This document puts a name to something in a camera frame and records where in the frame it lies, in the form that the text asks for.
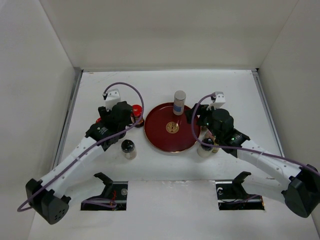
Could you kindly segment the black cap white salt bottle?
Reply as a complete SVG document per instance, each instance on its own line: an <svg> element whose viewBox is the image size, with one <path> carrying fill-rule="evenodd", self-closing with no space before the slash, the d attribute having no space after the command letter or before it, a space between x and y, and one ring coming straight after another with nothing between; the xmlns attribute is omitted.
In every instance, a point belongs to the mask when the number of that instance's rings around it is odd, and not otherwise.
<svg viewBox="0 0 320 240"><path fill-rule="evenodd" d="M201 142L201 144L199 145L199 147L197 148L197 153L200 157L202 158L208 158L213 150L212 145L214 145L214 141L211 138L204 138Z"/></svg>

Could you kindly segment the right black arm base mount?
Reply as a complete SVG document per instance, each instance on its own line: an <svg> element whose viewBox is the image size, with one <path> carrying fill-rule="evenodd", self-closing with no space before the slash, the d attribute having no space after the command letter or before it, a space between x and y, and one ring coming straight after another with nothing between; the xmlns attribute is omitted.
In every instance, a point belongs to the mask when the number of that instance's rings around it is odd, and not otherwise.
<svg viewBox="0 0 320 240"><path fill-rule="evenodd" d="M220 211L264 211L262 196L248 194L242 184L251 173L241 172L234 179L217 180L215 182L218 208Z"/></svg>

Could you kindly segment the yellow label small bottle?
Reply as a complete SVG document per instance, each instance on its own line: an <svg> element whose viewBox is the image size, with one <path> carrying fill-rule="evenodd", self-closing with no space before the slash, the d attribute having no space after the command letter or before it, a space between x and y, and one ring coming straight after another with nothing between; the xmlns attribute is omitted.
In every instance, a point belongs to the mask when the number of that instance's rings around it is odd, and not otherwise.
<svg viewBox="0 0 320 240"><path fill-rule="evenodd" d="M217 153L219 151L219 145L215 145L213 148L212 148L212 153Z"/></svg>

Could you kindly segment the pink lid spice bottle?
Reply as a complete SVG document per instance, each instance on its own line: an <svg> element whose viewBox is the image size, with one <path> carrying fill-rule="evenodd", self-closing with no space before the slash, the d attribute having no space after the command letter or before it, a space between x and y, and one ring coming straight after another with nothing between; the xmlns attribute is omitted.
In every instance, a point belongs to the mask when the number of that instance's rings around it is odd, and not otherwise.
<svg viewBox="0 0 320 240"><path fill-rule="evenodd" d="M213 141L215 140L215 136L208 130L205 135L204 135L204 138L209 138L209 139L212 139Z"/></svg>

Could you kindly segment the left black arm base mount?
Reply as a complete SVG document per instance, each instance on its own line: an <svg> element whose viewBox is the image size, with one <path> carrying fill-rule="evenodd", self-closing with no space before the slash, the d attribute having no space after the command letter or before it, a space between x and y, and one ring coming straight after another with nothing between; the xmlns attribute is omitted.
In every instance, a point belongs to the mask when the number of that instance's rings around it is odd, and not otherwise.
<svg viewBox="0 0 320 240"><path fill-rule="evenodd" d="M98 195L83 200L81 211L126 211L129 184L127 181L113 181L104 173L94 175L102 181L104 188Z"/></svg>

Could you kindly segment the silver lid bead jar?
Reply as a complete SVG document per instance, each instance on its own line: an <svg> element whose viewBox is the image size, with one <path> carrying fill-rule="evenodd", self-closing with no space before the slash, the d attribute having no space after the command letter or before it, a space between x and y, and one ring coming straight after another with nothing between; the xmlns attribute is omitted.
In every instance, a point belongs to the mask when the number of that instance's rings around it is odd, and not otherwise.
<svg viewBox="0 0 320 240"><path fill-rule="evenodd" d="M186 100L186 93L182 90L178 90L174 93L173 101L173 113L177 116L180 116L184 113Z"/></svg>

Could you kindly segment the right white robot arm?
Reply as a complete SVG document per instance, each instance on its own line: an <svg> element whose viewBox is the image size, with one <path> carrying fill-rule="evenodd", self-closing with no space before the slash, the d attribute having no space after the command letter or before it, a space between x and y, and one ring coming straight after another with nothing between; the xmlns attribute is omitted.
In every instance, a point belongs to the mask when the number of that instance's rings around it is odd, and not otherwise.
<svg viewBox="0 0 320 240"><path fill-rule="evenodd" d="M223 109L206 104L195 104L185 112L187 123L206 127L215 137L216 147L243 160L273 177L278 187L263 183L271 197L284 202L296 215L307 218L320 203L320 173L310 164L274 155L256 144L249 136L234 127L234 119Z"/></svg>

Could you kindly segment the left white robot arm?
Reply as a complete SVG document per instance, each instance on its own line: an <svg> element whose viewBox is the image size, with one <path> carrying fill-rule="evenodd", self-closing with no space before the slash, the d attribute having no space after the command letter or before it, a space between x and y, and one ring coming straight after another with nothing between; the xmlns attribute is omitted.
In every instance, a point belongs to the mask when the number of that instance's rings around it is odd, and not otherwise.
<svg viewBox="0 0 320 240"><path fill-rule="evenodd" d="M126 101L116 103L110 110L98 108L100 121L92 124L76 148L53 170L39 180L30 179L26 185L28 205L50 225L59 222L69 210L72 200L67 189L84 173L94 159L126 134L132 124L133 107Z"/></svg>

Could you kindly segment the black cap pepper grinder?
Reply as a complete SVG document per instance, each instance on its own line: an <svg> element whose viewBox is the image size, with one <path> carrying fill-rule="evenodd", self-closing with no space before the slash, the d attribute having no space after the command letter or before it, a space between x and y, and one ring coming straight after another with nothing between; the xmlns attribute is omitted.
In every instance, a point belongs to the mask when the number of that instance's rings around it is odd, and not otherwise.
<svg viewBox="0 0 320 240"><path fill-rule="evenodd" d="M137 156L136 145L132 140L124 140L121 143L121 150L124 157L128 160L133 160Z"/></svg>

